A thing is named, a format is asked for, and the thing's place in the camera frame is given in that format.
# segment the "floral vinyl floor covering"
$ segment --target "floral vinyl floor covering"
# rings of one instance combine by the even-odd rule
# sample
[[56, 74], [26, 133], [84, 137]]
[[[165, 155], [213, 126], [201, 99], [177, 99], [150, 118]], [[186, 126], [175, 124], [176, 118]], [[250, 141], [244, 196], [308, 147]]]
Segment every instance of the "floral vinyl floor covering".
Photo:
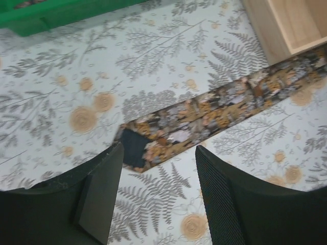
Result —
[[[327, 185], [326, 106], [325, 78], [201, 145], [270, 183], [320, 188]], [[143, 174], [122, 175], [109, 244], [212, 244], [195, 148]]]
[[324, 57], [266, 68], [240, 0], [151, 0], [28, 38], [1, 29], [0, 189], [83, 164], [122, 125], [149, 142], [131, 164], [144, 173], [122, 171], [109, 244], [211, 244], [197, 144], [271, 183], [326, 184]]

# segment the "green object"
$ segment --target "green object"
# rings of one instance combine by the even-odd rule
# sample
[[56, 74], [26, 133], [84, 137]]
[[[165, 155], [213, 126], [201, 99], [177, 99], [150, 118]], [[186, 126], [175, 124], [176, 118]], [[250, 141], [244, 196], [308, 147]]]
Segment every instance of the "green object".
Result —
[[0, 28], [29, 36], [146, 0], [47, 0], [14, 9], [26, 0], [0, 0]]

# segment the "wooden cabinet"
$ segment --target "wooden cabinet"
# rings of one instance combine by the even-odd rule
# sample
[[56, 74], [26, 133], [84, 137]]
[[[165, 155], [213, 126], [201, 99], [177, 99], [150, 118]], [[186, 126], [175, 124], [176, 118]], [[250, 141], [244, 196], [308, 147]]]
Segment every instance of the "wooden cabinet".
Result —
[[327, 42], [327, 0], [243, 0], [270, 65]]

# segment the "brown patterned floor strip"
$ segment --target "brown patterned floor strip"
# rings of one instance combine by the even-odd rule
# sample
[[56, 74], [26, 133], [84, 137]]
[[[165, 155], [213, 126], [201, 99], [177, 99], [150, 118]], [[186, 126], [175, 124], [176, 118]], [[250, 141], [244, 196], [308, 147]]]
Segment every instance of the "brown patterned floor strip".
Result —
[[[125, 164], [143, 173], [320, 81], [327, 76], [326, 48], [121, 125], [115, 140], [123, 132], [137, 133], [122, 140]], [[137, 150], [142, 139], [145, 147]]]

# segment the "orange flower print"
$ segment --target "orange flower print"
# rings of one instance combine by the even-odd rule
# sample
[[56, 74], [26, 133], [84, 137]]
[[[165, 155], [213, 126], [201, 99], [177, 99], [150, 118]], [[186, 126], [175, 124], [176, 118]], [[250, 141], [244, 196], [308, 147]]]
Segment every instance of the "orange flower print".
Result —
[[253, 73], [249, 76], [249, 83], [250, 85], [254, 88], [257, 87], [259, 85], [259, 82], [266, 78], [268, 75], [268, 73], [264, 72], [264, 71], [258, 71], [256, 73]]
[[312, 101], [312, 97], [313, 97], [312, 88], [308, 87], [291, 96], [291, 100], [297, 106], [307, 106]]
[[207, 57], [205, 53], [200, 53], [199, 58], [204, 60]]
[[212, 29], [218, 29], [219, 26], [221, 26], [221, 24], [219, 24], [218, 21], [212, 21], [212, 20], [209, 20], [209, 22], [212, 23], [212, 24], [211, 24], [211, 28], [212, 28]]
[[74, 148], [71, 146], [65, 146], [62, 149], [62, 153], [65, 157], [70, 157], [74, 152]]
[[61, 87], [66, 86], [68, 84], [68, 81], [65, 76], [58, 76], [57, 77], [57, 84]]
[[196, 241], [206, 233], [207, 218], [205, 215], [191, 214], [183, 219], [180, 229], [186, 239]]
[[267, 100], [267, 101], [265, 101], [265, 103], [264, 103], [264, 108], [265, 108], [265, 109], [268, 109], [268, 108], [270, 108], [270, 107], [272, 107], [272, 101], [271, 101], [271, 100]]
[[228, 9], [228, 2], [227, 1], [223, 1], [223, 3], [220, 5], [220, 8], [222, 8], [222, 9]]
[[296, 140], [300, 140], [300, 139], [301, 139], [301, 135], [300, 135], [300, 134], [296, 134], [296, 135], [294, 136], [294, 138], [295, 138]]
[[193, 91], [197, 91], [198, 90], [198, 86], [196, 85], [195, 81], [193, 79], [189, 79], [186, 81], [186, 86], [193, 90]]
[[147, 22], [148, 22], [148, 25], [149, 25], [149, 26], [151, 26], [151, 27], [155, 26], [155, 22], [154, 22], [154, 20], [149, 19]]
[[105, 112], [111, 109], [114, 104], [113, 96], [110, 93], [100, 93], [94, 99], [96, 111]]
[[210, 103], [208, 101], [200, 102], [199, 109], [204, 113], [209, 113], [211, 111]]
[[296, 184], [302, 178], [301, 168], [298, 166], [291, 166], [285, 172], [285, 180], [287, 183]]
[[292, 78], [296, 76], [296, 72], [294, 70], [290, 70], [286, 74], [286, 85], [290, 86], [292, 84]]
[[96, 112], [92, 108], [80, 106], [71, 113], [69, 124], [73, 130], [86, 133], [95, 128], [97, 121]]
[[83, 78], [80, 81], [80, 89], [87, 91], [90, 90], [93, 87], [93, 82], [90, 78]]
[[194, 67], [195, 67], [194, 65], [187, 65], [187, 66], [185, 67], [185, 70], [188, 71], [188, 72], [193, 72]]
[[319, 48], [317, 50], [314, 50], [314, 53], [319, 57], [319, 58], [324, 58], [325, 57], [325, 51], [322, 48]]
[[228, 118], [226, 118], [226, 117], [224, 117], [224, 118], [217, 118], [216, 121], [217, 121], [218, 125], [221, 128], [225, 128], [225, 127], [227, 127], [230, 124]]
[[286, 158], [285, 152], [282, 150], [279, 150], [275, 153], [275, 162], [282, 163], [284, 159]]
[[100, 73], [100, 77], [101, 77], [102, 79], [108, 79], [108, 74], [105, 73], [105, 72], [101, 72], [101, 73]]
[[271, 176], [266, 179], [266, 181], [274, 185], [285, 187], [285, 181], [279, 176]]

